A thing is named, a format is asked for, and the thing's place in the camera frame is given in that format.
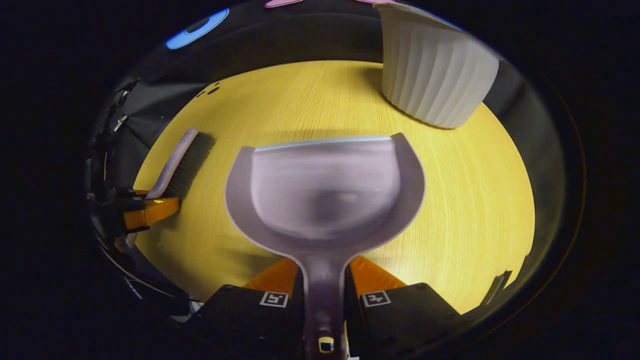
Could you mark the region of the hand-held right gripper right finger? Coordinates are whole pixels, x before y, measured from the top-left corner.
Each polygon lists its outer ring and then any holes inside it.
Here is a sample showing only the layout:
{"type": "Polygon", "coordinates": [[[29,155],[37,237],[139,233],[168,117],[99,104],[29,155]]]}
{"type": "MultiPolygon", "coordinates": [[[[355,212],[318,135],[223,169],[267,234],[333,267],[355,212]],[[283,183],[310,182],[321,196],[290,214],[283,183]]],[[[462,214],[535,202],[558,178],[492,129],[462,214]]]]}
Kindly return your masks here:
{"type": "Polygon", "coordinates": [[[363,256],[345,269],[350,360],[405,360],[450,333],[461,315],[424,282],[407,285],[363,256]]]}

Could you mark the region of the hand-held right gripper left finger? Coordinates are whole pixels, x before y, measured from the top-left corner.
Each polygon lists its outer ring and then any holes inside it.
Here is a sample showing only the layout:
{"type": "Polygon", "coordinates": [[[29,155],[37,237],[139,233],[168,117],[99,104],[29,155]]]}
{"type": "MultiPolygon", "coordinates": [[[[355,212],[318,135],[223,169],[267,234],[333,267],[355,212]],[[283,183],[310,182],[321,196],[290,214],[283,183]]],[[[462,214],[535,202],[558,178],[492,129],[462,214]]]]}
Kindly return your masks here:
{"type": "Polygon", "coordinates": [[[222,285],[193,315],[192,332],[215,360],[302,360],[302,272],[281,259],[243,286],[222,285]]]}

